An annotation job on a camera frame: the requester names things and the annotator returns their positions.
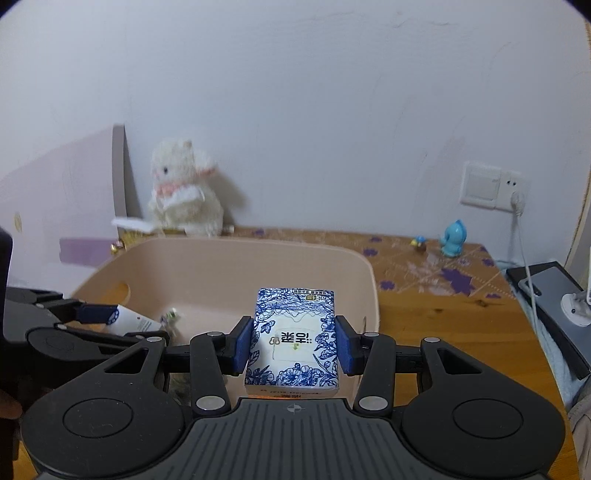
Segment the blue white tissue pack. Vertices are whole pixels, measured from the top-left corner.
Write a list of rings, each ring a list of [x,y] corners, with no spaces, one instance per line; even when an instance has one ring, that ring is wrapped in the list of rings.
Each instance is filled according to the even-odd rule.
[[[332,290],[259,290],[245,390],[253,397],[279,398],[325,398],[338,392]]]

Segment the white phone stand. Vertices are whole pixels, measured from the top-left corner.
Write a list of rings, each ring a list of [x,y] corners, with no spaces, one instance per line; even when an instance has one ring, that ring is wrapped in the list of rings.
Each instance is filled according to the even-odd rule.
[[[591,324],[591,262],[586,269],[586,289],[578,293],[565,294],[561,299],[561,308],[566,318],[575,326],[587,328]]]

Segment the grey laptop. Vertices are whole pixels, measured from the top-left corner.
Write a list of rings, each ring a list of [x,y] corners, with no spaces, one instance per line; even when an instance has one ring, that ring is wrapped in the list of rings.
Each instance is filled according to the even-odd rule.
[[[556,261],[533,265],[530,272],[539,320],[574,375],[584,379],[590,375],[590,321],[572,321],[575,306],[564,297],[581,295],[584,300],[585,291]]]

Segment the pink bed headboard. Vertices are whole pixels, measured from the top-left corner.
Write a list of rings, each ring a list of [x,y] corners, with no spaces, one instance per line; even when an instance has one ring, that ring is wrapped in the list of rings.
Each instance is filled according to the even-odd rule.
[[[1,180],[8,283],[71,293],[111,257],[115,217],[139,212],[125,128],[57,147]]]

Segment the tiny yellow blue figurine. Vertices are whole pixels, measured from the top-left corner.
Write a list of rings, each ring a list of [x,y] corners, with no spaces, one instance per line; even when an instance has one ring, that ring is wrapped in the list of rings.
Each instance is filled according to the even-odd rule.
[[[411,246],[420,253],[425,253],[427,250],[427,240],[423,236],[417,236],[411,241]]]

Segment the white paper tag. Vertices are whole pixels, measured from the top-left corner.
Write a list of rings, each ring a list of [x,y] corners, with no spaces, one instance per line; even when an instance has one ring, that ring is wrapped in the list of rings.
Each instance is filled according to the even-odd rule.
[[[111,224],[117,228],[151,234],[159,229],[157,223],[132,217],[115,217]]]

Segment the gold snack bag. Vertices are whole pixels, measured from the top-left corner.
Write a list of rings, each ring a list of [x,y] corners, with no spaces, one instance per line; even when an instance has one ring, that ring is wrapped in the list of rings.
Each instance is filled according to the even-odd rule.
[[[152,239],[152,238],[161,238],[161,237],[179,237],[184,236],[185,233],[178,230],[157,230],[150,233],[135,231],[135,230],[122,230],[119,234],[119,237],[116,241],[114,241],[110,245],[110,253],[115,256],[118,253],[131,248],[135,244],[141,243],[145,240]]]

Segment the blue bird figurine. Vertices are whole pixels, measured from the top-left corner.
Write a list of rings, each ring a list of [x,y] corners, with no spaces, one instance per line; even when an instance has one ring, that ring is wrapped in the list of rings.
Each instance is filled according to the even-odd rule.
[[[443,237],[440,239],[442,254],[448,258],[459,257],[463,252],[466,240],[466,226],[458,219],[446,228]]]

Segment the plaid fabric scrunchie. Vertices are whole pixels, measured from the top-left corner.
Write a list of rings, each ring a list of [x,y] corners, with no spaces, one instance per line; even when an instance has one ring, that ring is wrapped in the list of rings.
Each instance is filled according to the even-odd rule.
[[[191,381],[189,373],[161,373],[161,389],[179,405],[190,406]]]

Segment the white plush lamb toy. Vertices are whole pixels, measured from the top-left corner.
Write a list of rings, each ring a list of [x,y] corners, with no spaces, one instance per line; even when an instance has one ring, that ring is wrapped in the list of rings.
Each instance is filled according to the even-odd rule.
[[[217,171],[211,156],[189,140],[163,140],[153,150],[152,195],[148,209],[165,229],[216,237],[223,228],[223,208],[208,178]]]

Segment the white wall switch socket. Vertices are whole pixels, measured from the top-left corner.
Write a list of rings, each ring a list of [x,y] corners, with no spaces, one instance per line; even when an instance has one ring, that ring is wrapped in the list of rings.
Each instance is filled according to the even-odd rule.
[[[531,181],[523,174],[498,167],[466,163],[460,203],[516,213],[525,207]]]

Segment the floral table mat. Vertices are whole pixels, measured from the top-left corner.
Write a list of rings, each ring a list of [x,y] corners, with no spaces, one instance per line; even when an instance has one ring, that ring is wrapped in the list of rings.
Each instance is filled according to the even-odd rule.
[[[356,251],[369,260],[381,292],[413,291],[491,301],[514,296],[501,269],[481,244],[467,243],[459,257],[448,258],[442,254],[437,239],[427,240],[426,249],[419,251],[412,245],[411,238],[386,234],[263,227],[234,227],[230,234]]]

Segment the white blue card box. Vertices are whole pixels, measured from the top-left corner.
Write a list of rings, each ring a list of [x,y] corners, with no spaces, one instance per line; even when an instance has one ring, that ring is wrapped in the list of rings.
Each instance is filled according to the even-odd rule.
[[[135,332],[155,332],[161,324],[122,305],[118,305],[109,317],[104,331],[107,334],[125,336]]]

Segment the beige plastic storage basket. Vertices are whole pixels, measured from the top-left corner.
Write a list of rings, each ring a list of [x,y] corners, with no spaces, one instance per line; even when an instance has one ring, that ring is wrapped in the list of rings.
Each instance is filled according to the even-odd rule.
[[[153,320],[177,311],[175,340],[228,332],[253,315],[264,287],[332,290],[335,312],[363,333],[380,328],[375,276],[355,251],[326,245],[230,238],[156,238],[99,268],[73,297],[122,304]]]

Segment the clear candy bag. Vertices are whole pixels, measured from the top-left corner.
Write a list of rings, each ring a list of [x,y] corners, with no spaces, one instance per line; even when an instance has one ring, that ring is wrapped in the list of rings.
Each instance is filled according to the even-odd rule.
[[[180,316],[175,308],[171,308],[161,315],[159,323],[161,329],[164,330],[170,337],[170,343],[177,343],[180,339],[180,333],[177,328],[177,323]]]

